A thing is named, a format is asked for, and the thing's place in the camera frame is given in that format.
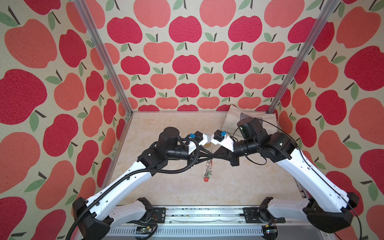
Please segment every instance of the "beige marble tabletop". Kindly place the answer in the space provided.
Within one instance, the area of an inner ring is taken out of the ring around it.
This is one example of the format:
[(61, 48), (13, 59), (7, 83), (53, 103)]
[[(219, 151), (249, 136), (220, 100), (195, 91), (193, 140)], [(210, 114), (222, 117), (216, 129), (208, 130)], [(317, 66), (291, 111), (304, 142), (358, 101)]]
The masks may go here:
[[(213, 134), (221, 129), (225, 116), (222, 112), (134, 113), (111, 182), (157, 141), (165, 127), (177, 128), (181, 137), (195, 131)], [(250, 159), (264, 162), (259, 154), (251, 155)], [(186, 164), (184, 160), (170, 160), (164, 169), (180, 169)], [(294, 178), (270, 160), (259, 166), (241, 157), (240, 166), (232, 167), (228, 161), (214, 159), (209, 182), (204, 182), (205, 169), (205, 163), (200, 163), (181, 174), (157, 173), (120, 204), (132, 203), (140, 197), (146, 197), (153, 205), (258, 205), (265, 197), (301, 199)]]

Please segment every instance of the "wall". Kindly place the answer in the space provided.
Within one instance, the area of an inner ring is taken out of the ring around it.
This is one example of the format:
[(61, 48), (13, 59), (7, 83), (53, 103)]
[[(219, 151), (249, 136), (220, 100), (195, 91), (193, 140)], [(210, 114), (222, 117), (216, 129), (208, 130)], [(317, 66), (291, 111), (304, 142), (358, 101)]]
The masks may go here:
[(98, 2), (135, 111), (265, 110), (320, 13), (312, 0)]
[[(325, 26), (335, 33), (316, 41), (327, 47), (315, 43), (305, 59), (310, 74), (292, 82), (292, 98), (277, 107), (279, 125), (331, 181), (359, 195), (363, 239), (384, 239), (383, 2), (344, 2)], [(357, 240), (356, 218), (352, 226), (338, 235)]]
[(72, 202), (100, 189), (126, 114), (73, 2), (0, 11), (0, 240), (62, 239)]

